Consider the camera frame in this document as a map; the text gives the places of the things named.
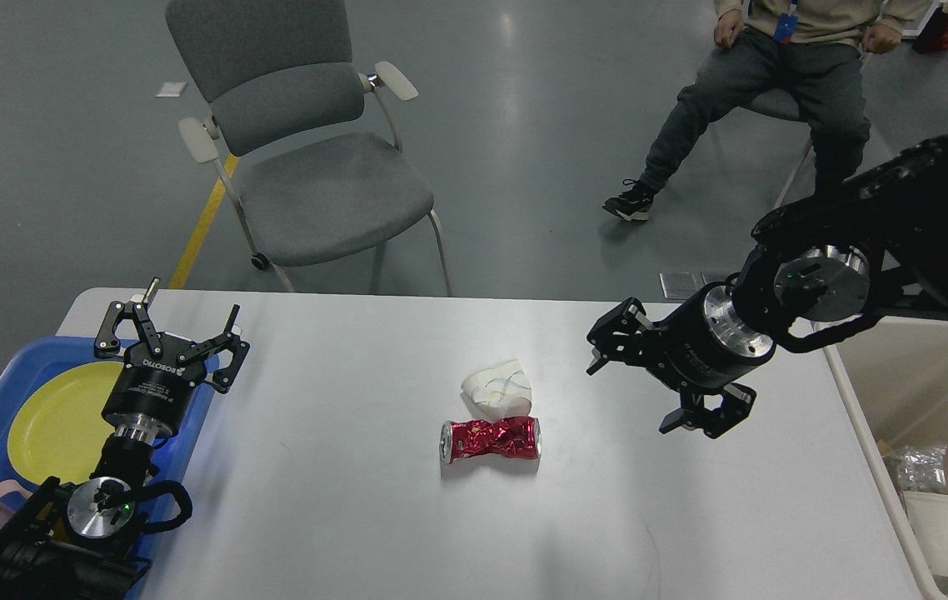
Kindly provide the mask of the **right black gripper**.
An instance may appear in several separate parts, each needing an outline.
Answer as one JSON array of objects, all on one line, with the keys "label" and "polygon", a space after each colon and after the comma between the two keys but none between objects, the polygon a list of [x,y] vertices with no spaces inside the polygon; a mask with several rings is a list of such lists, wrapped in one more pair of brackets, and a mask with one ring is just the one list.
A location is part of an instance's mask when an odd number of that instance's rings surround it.
[{"label": "right black gripper", "polygon": [[[660,322],[653,322],[637,297],[628,297],[599,317],[586,335],[592,345],[589,376],[611,362],[638,366],[679,391],[680,407],[658,426],[666,434],[685,428],[718,439],[751,414],[756,390],[733,383],[767,364],[777,344],[737,314],[724,283],[699,289]],[[717,394],[710,409],[704,394]]]}]

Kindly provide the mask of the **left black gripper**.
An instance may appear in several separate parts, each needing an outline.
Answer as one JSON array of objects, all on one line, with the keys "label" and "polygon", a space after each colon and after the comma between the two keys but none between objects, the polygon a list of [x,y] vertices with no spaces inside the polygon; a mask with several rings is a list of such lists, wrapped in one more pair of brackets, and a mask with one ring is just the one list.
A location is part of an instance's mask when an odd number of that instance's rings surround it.
[{"label": "left black gripper", "polygon": [[[227,394],[237,380],[250,351],[249,342],[238,332],[237,315],[241,307],[234,304],[222,333],[204,342],[193,342],[178,354],[178,366],[154,360],[160,358],[162,335],[154,326],[149,308],[157,296],[161,278],[154,277],[146,290],[125,302],[107,305],[101,326],[93,342],[96,358],[113,358],[120,350],[117,327],[132,322],[139,342],[147,344],[152,358],[126,356],[101,411],[101,417],[113,427],[120,427],[136,415],[143,415],[157,424],[157,436],[176,437],[191,407],[193,395],[200,384],[207,383],[220,394]],[[205,361],[220,353],[230,353],[230,362],[207,373]]]}]

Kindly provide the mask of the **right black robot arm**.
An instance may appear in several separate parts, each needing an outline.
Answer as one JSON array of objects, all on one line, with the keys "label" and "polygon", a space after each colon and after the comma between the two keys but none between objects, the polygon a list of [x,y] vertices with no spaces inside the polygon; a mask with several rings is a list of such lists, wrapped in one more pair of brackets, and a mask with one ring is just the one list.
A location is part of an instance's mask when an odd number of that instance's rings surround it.
[{"label": "right black robot arm", "polygon": [[587,334],[591,375],[645,369],[680,405],[661,422],[716,439],[751,414],[741,377],[777,350],[808,353],[882,318],[948,322],[948,134],[767,213],[740,271],[658,322],[628,297]]}]

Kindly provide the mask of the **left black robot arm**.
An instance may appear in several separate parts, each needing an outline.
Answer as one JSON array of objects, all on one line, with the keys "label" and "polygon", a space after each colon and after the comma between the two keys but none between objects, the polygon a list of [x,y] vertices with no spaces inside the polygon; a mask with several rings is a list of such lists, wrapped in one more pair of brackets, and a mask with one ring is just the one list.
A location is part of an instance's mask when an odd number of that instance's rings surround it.
[{"label": "left black robot arm", "polygon": [[238,305],[202,342],[159,331],[149,314],[158,286],[105,312],[93,353],[121,366],[101,411],[112,433],[81,482],[48,476],[2,525],[0,599],[123,599],[152,566],[139,540],[191,519],[191,495],[154,453],[181,432],[197,388],[230,391],[250,346]]}]

